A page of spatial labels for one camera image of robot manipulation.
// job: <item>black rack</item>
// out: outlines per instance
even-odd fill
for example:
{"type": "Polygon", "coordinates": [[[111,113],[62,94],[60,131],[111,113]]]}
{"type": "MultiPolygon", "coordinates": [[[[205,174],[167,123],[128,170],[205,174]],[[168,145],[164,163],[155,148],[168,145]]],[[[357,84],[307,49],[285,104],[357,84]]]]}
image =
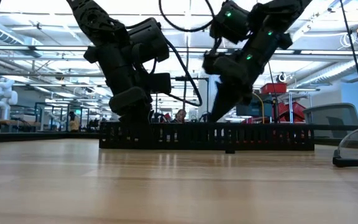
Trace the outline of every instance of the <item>black rack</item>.
{"type": "Polygon", "coordinates": [[[312,126],[301,124],[186,123],[123,126],[102,123],[101,149],[312,151],[312,126]],[[152,133],[150,136],[141,133],[152,133]]]}

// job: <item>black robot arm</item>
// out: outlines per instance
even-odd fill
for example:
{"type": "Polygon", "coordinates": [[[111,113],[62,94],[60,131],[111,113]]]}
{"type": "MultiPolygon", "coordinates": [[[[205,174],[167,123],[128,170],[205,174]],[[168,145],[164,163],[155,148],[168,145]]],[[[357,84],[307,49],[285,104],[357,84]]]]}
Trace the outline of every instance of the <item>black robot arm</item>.
{"type": "Polygon", "coordinates": [[[170,74],[149,74],[142,66],[155,59],[169,58],[169,49],[160,24],[149,18],[131,27],[109,17],[93,0],[67,0],[74,17],[94,47],[84,58],[99,63],[113,97],[109,105],[122,122],[148,123],[151,93],[170,93],[170,74]]]}
{"type": "Polygon", "coordinates": [[[238,102],[249,104],[252,85],[264,72],[267,62],[278,49],[292,45],[285,32],[312,0],[273,0],[256,4],[250,12],[233,1],[222,4],[214,18],[210,36],[225,38],[235,44],[248,39],[241,50],[217,53],[219,44],[204,55],[203,68],[210,75],[220,75],[218,92],[209,121],[216,122],[238,102]]]}

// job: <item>person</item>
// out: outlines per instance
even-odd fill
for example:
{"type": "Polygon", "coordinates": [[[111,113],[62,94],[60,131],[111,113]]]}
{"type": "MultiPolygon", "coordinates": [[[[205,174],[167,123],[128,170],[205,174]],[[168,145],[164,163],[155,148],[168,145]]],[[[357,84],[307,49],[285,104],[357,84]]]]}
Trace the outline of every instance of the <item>person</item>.
{"type": "Polygon", "coordinates": [[[70,116],[70,132],[77,133],[80,129],[80,120],[78,117],[74,114],[74,112],[69,112],[68,114],[70,116]]]}
{"type": "Polygon", "coordinates": [[[183,124],[183,123],[185,123],[185,117],[186,117],[186,111],[184,109],[180,109],[176,113],[175,119],[173,121],[171,121],[171,123],[183,124]]]}

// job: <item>desk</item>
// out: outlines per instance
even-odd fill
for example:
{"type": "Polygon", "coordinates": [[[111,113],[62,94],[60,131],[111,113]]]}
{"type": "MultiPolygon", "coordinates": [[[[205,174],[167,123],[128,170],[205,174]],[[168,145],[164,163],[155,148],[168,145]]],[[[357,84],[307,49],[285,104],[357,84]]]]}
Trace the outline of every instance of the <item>desk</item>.
{"type": "Polygon", "coordinates": [[[0,223],[358,223],[358,168],[316,152],[100,151],[0,143],[0,223]]]}

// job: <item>white humanoid robot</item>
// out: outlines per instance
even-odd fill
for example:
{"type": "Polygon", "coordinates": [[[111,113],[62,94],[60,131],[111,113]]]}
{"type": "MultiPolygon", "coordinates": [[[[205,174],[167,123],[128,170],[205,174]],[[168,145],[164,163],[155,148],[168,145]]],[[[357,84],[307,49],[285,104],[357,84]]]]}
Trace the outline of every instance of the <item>white humanoid robot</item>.
{"type": "Polygon", "coordinates": [[[0,109],[2,113],[0,115],[1,120],[9,119],[9,113],[11,111],[10,105],[17,104],[17,92],[12,90],[12,86],[15,83],[14,80],[7,78],[0,78],[0,109]]]}

